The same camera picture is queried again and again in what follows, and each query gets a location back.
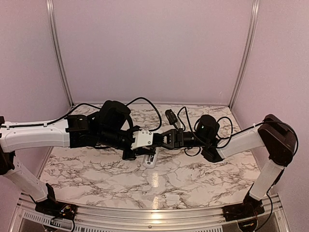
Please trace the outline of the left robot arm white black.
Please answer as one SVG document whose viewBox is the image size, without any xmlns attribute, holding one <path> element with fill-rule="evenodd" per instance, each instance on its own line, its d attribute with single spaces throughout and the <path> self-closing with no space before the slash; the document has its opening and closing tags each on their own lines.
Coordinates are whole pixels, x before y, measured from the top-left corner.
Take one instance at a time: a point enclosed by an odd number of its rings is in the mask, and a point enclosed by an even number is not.
<svg viewBox="0 0 309 232">
<path fill-rule="evenodd" d="M 51 215 L 61 211 L 54 190 L 36 178 L 15 157 L 17 150 L 36 147 L 96 147 L 104 145 L 123 151 L 124 158 L 148 153 L 154 133 L 133 125 L 131 110 L 118 101 L 106 101 L 89 115 L 68 113 L 52 121 L 13 123 L 0 118 L 0 174 L 32 197 Z"/>
</svg>

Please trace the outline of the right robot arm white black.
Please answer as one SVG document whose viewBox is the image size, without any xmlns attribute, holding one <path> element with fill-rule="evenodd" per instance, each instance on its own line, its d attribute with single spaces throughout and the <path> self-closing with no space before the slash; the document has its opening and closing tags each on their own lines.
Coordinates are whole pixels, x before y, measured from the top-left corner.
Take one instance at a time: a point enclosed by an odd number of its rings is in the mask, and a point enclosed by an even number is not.
<svg viewBox="0 0 309 232">
<path fill-rule="evenodd" d="M 288 124 L 272 114 L 267 115 L 262 122 L 232 134 L 226 141 L 217 135 L 219 127 L 214 117 L 203 115 L 198 120 L 195 132 L 171 129 L 155 133 L 152 146 L 169 150 L 201 147 L 202 156 L 212 163 L 221 162 L 243 151 L 265 147 L 268 161 L 239 206 L 239 212 L 248 217 L 257 210 L 258 203 L 292 162 L 298 148 L 298 138 Z"/>
</svg>

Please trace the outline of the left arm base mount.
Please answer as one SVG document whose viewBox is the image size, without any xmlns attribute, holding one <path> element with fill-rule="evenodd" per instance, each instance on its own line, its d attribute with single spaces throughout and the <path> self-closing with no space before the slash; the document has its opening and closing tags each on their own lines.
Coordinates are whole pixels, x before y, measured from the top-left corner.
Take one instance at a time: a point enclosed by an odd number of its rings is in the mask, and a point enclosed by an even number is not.
<svg viewBox="0 0 309 232">
<path fill-rule="evenodd" d="M 74 220 L 77 210 L 77 205 L 65 202 L 43 202 L 36 203 L 35 211 L 53 216 L 54 218 L 64 218 Z"/>
</svg>

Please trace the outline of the white remote control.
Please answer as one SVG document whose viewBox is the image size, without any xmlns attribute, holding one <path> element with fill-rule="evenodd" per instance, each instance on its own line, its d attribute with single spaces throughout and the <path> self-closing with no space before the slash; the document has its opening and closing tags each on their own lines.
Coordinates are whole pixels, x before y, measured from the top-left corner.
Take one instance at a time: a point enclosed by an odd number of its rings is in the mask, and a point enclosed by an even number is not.
<svg viewBox="0 0 309 232">
<path fill-rule="evenodd" d="M 159 148 L 154 149 L 153 154 L 145 155 L 143 158 L 142 165 L 147 169 L 153 169 L 156 165 L 158 154 L 159 154 Z"/>
</svg>

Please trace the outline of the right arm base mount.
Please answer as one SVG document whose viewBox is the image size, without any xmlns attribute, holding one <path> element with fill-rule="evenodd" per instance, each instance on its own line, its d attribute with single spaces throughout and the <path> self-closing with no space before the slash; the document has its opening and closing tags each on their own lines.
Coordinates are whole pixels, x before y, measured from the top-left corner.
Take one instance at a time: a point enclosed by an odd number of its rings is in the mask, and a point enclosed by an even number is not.
<svg viewBox="0 0 309 232">
<path fill-rule="evenodd" d="M 249 201 L 223 207 L 226 221 L 240 220 L 254 217 L 265 212 L 262 201 Z"/>
</svg>

